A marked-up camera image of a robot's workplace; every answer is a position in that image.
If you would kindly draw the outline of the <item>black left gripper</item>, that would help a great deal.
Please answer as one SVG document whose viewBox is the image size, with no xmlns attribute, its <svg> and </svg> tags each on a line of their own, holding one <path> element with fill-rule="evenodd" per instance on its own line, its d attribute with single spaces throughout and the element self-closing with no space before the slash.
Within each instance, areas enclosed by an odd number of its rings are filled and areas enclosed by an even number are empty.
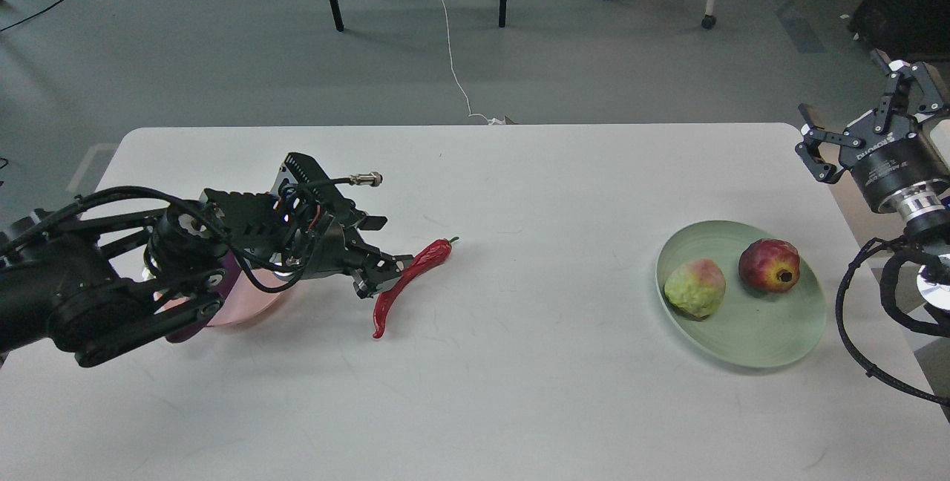
<svg viewBox="0 0 950 481">
<path fill-rule="evenodd" d="M 333 179 L 314 157 L 291 152 L 269 192 L 205 188 L 201 203 L 251 264 L 303 279 L 349 275 L 364 299 L 389 291 L 414 262 L 412 254 L 391 255 L 365 242 L 361 231 L 380 230 L 387 218 L 368 215 L 339 190 L 343 184 L 377 187 L 382 181 L 378 172 Z"/>
</svg>

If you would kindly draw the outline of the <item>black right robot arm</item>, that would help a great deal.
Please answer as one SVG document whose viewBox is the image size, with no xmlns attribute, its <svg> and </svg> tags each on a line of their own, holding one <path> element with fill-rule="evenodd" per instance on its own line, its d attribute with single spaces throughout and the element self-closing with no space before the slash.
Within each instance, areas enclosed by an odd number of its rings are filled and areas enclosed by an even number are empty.
<svg viewBox="0 0 950 481">
<path fill-rule="evenodd" d="M 924 301 L 930 320 L 907 315 L 898 306 L 900 271 L 917 266 L 917 286 L 948 289 L 948 163 L 926 132 L 929 125 L 948 119 L 948 86 L 926 62 L 893 59 L 881 49 L 870 56 L 885 74 L 885 89 L 875 108 L 852 120 L 840 133 L 825 129 L 811 106 L 802 103 L 802 140 L 795 153 L 819 183 L 834 184 L 849 174 L 869 209 L 894 213 L 902 220 L 898 238 L 866 241 L 848 264 L 834 298 L 834 316 L 842 345 L 870 379 L 876 379 L 916 399 L 948 407 L 946 396 L 923 392 L 876 366 L 857 348 L 845 329 L 846 292 L 859 268 L 873 255 L 888 252 L 881 270 L 879 301 L 885 314 L 913 333 L 947 338 L 948 298 Z"/>
</svg>

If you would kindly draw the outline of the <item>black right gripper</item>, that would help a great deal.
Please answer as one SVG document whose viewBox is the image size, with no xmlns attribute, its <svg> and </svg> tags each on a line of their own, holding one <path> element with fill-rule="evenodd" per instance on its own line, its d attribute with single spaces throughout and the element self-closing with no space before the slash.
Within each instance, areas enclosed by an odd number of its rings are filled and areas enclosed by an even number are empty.
<svg viewBox="0 0 950 481">
<path fill-rule="evenodd" d="M 906 189 L 948 190 L 948 166 L 923 133 L 948 119 L 949 95 L 932 65 L 892 59 L 882 50 L 872 52 L 872 61 L 888 76 L 872 114 L 837 133 L 824 127 L 811 105 L 800 103 L 803 140 L 795 152 L 819 183 L 838 183 L 851 171 L 870 210 L 883 214 L 898 210 L 891 201 Z M 837 163 L 822 156 L 822 144 L 839 147 Z"/>
</svg>

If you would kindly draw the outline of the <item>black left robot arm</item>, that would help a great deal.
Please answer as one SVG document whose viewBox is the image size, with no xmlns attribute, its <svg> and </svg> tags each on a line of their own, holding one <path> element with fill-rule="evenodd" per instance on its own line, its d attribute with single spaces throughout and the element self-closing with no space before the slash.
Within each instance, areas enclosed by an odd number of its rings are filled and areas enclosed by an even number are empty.
<svg viewBox="0 0 950 481">
<path fill-rule="evenodd" d="M 381 183 L 376 172 L 333 179 L 291 152 L 268 192 L 184 200 L 117 186 L 35 210 L 2 232 L 2 353 L 50 339 L 91 368 L 159 338 L 183 342 L 238 275 L 266 294 L 331 275 L 352 278 L 360 298 L 386 292 L 414 257 L 363 240 L 387 220 L 339 191 Z"/>
</svg>

